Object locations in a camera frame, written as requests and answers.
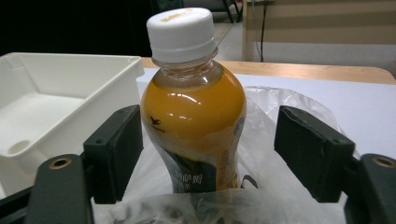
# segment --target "black cable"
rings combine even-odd
[[[267,8],[268,8],[268,3],[269,0],[264,0],[264,13],[263,13],[263,18],[262,18],[262,41],[261,41],[261,58],[260,61],[263,63],[264,62],[264,56],[262,54],[262,42],[264,41],[264,29],[265,29],[265,16],[267,14]]]

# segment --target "white bottle cap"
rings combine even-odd
[[[152,58],[186,63],[212,55],[216,49],[212,13],[205,8],[180,8],[152,16],[148,22]]]

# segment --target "white plastic bin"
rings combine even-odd
[[[31,186],[45,160],[79,154],[116,110],[139,104],[139,57],[0,57],[0,199]]]

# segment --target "plastic bottle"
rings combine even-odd
[[[237,188],[246,98],[236,77],[212,60],[217,47],[211,12],[166,11],[147,27],[152,61],[161,69],[144,92],[142,120],[174,192]]]

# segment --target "plastic bag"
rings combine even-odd
[[[280,105],[301,108],[341,131],[332,112],[295,91],[247,87],[245,92],[247,118],[237,149],[240,182],[244,176],[253,179],[243,181],[245,189],[172,194],[163,160],[144,134],[145,149],[122,202],[95,204],[96,223],[346,223],[343,205],[317,203],[274,151]]]

